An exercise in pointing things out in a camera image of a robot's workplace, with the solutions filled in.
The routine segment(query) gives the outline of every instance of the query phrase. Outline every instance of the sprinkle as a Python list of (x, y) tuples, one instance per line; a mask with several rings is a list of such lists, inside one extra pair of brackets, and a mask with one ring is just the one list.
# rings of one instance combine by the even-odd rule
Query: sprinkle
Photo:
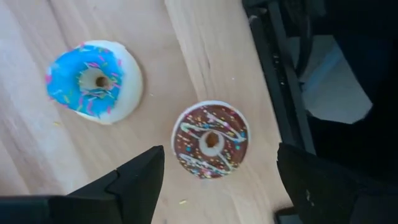
[(88, 105), (87, 105), (87, 112), (89, 112), (90, 114), (93, 114), (93, 112), (91, 111), (91, 107), (93, 106), (93, 101), (89, 101)]
[(65, 100), (65, 102), (70, 103), (69, 98), (66, 95), (63, 96), (63, 99)]
[(45, 74), (45, 82), (46, 84), (49, 84), (52, 81), (52, 76), (49, 74)]
[(91, 66), (91, 67), (94, 67), (94, 68), (99, 68), (99, 67), (100, 67), (100, 66), (99, 66), (97, 63), (95, 63), (95, 62), (87, 63), (87, 65), (89, 65), (89, 66)]

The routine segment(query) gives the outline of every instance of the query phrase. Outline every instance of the wooden table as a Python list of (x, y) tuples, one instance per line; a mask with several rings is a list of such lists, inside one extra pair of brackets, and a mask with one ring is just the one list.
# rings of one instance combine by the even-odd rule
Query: wooden table
[[(272, 212), (290, 205), (276, 166), (279, 130), (239, 0), (0, 0), (0, 28), (1, 195), (67, 194), (162, 144), (153, 223), (272, 223)], [(139, 107), (112, 126), (45, 91), (51, 61), (91, 39), (124, 44), (144, 75)], [(237, 107), (251, 128), (244, 162), (222, 179), (197, 179), (170, 148), (175, 120), (202, 100)]]

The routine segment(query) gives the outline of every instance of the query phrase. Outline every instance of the black plastic piece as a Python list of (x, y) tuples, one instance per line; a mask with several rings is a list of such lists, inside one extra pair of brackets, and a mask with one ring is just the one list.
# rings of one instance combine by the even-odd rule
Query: black plastic piece
[(315, 153), (279, 2), (245, 7), (282, 142)]
[(396, 224), (398, 189), (280, 144), (279, 174), (305, 224)]
[(163, 174), (156, 146), (67, 196), (1, 197), (0, 223), (150, 224)]

